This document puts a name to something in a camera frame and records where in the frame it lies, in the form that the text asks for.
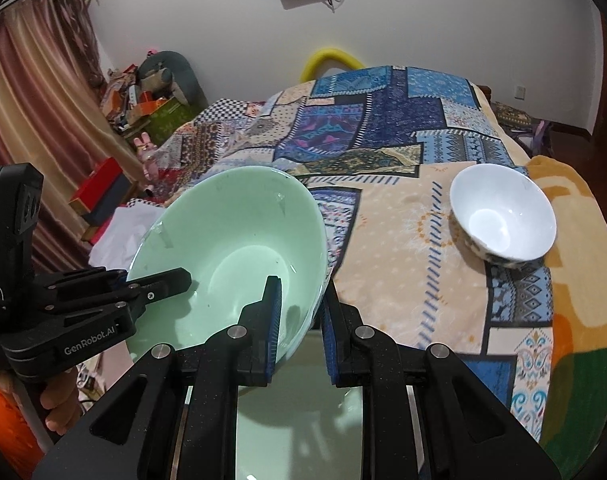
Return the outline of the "person's left hand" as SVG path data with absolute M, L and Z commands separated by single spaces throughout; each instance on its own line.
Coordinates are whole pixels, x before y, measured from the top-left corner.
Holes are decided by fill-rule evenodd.
M 47 411 L 45 425 L 58 436 L 63 436 L 83 415 L 77 377 L 78 371 L 73 367 L 50 378 L 40 397 L 41 406 Z

